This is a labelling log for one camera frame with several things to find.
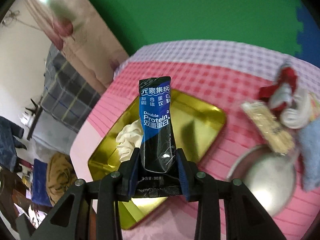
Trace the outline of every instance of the silver bowl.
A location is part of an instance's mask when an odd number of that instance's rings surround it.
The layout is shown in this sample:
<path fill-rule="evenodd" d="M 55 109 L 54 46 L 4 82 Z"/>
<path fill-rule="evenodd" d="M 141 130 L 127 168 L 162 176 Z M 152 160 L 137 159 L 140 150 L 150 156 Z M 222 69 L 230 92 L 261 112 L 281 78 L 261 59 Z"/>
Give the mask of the silver bowl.
<path fill-rule="evenodd" d="M 231 167 L 228 181 L 241 179 L 267 210 L 277 215 L 291 199 L 296 186 L 296 171 L 284 156 L 267 145 L 260 145 L 242 155 Z"/>

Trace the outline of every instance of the pink checkered tablecloth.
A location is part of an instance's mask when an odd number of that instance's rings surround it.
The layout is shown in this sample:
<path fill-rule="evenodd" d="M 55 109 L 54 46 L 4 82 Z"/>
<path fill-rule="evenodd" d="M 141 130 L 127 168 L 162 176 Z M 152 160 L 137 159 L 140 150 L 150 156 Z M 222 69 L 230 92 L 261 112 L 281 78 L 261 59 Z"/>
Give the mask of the pink checkered tablecloth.
<path fill-rule="evenodd" d="M 138 96 L 138 81 L 171 76 L 174 89 L 188 93 L 225 110 L 228 124 L 218 149 L 210 149 L 199 169 L 225 180 L 239 156 L 262 144 L 255 127 L 240 111 L 239 104 L 255 98 L 258 89 L 270 85 L 279 66 L 290 60 L 301 86 L 320 98 L 320 70 L 276 51 L 230 41 L 175 41 L 145 46 L 121 65 L 115 80 L 101 97 L 79 132 L 70 152 L 78 177 L 92 181 L 87 161 L 123 111 Z M 286 208 L 274 221 L 289 240 L 305 234 L 320 209 L 320 189 L 305 193 L 300 184 Z M 220 203 L 221 230 L 225 215 Z M 197 203 L 182 197 L 169 198 L 136 228 L 123 231 L 124 239 L 193 239 Z"/>

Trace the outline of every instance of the plaid fabric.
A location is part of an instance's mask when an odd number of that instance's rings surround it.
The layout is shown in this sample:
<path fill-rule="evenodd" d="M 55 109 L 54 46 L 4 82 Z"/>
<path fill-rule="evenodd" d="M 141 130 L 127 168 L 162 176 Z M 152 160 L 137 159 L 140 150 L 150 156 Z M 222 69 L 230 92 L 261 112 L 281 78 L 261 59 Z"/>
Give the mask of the plaid fabric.
<path fill-rule="evenodd" d="M 44 74 L 44 111 L 78 132 L 99 99 L 100 95 L 52 44 Z"/>

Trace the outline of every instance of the metal screw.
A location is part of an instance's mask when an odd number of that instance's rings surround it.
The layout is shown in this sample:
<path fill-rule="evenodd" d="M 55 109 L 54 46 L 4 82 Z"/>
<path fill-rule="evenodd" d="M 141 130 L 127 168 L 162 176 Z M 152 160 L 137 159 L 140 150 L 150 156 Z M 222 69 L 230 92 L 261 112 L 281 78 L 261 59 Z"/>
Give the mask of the metal screw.
<path fill-rule="evenodd" d="M 232 183 L 233 185 L 240 186 L 242 184 L 242 181 L 240 179 L 234 179 Z"/>
<path fill-rule="evenodd" d="M 114 172 L 111 173 L 111 177 L 113 177 L 113 178 L 117 178 L 119 176 L 120 176 L 120 172 L 119 171 L 114 171 Z"/>
<path fill-rule="evenodd" d="M 78 187 L 83 185 L 83 184 L 84 184 L 84 180 L 83 179 L 77 179 L 76 182 L 75 182 L 75 185 L 78 186 Z"/>
<path fill-rule="evenodd" d="M 203 171 L 199 171 L 196 176 L 199 178 L 199 179 L 203 179 L 205 177 L 205 172 Z"/>

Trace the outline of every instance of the green floor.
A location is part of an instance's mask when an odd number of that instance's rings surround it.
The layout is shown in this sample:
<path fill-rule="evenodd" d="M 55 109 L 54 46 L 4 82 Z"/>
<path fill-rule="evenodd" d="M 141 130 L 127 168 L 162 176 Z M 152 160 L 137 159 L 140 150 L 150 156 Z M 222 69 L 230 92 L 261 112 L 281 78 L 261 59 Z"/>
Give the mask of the green floor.
<path fill-rule="evenodd" d="M 245 42 L 294 55 L 299 0 L 90 0 L 129 54 L 161 41 Z"/>

